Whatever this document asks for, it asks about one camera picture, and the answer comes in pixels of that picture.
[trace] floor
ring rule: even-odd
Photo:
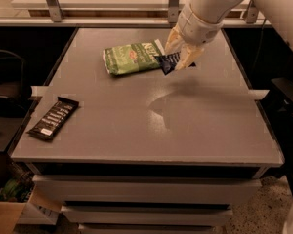
[[[16,11],[12,0],[0,0],[0,17],[28,17],[27,11]],[[233,217],[217,229],[222,234],[281,234],[284,220],[293,202],[286,178],[262,179],[263,187],[245,204],[233,206]],[[77,234],[78,226],[60,215],[57,226],[17,225],[14,234]]]

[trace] drawer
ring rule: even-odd
[[[222,226],[232,210],[163,207],[62,207],[70,222],[142,225]]]
[[[79,224],[81,234],[216,234],[212,227]]]
[[[259,180],[36,175],[34,182],[57,201],[240,204],[260,188]]]

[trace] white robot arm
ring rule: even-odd
[[[182,9],[165,49],[181,51],[176,69],[189,66],[212,41],[231,8],[243,0],[190,0]],[[293,50],[293,0],[253,0],[285,42]]]

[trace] chip bag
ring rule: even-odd
[[[156,39],[104,49],[103,59],[108,73],[122,75],[159,68],[154,56],[163,54],[164,49]]]

